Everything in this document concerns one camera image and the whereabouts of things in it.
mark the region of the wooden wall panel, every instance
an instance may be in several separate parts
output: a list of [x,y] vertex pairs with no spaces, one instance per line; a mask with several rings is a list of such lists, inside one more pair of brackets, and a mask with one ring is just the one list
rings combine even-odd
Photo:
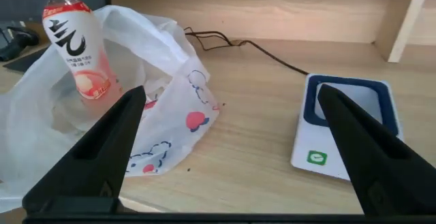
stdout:
[[171,17],[196,31],[231,37],[363,42],[375,40],[389,0],[112,0]]

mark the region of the white device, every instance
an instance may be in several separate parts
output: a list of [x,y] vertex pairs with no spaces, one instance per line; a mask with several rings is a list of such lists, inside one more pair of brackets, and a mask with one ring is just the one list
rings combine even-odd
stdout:
[[339,89],[403,140],[392,91],[384,81],[309,74],[292,151],[294,167],[349,180],[319,101],[321,85]]

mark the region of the wooden shelf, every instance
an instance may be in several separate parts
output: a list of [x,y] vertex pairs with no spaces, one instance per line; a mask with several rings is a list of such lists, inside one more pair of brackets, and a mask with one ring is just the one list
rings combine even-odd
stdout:
[[112,0],[230,37],[374,43],[398,62],[408,44],[436,45],[436,0]]

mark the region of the plastic bottle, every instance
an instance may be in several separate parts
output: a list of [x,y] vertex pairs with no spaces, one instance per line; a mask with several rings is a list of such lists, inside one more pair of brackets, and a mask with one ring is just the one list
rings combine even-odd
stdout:
[[102,26],[80,0],[48,0],[42,24],[48,38],[73,73],[82,102],[105,112],[123,91],[104,50]]

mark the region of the green logo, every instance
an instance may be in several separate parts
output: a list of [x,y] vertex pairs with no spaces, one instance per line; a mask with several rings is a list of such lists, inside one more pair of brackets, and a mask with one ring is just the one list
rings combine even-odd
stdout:
[[307,161],[309,163],[325,165],[327,161],[327,154],[310,150],[309,155],[307,155]]

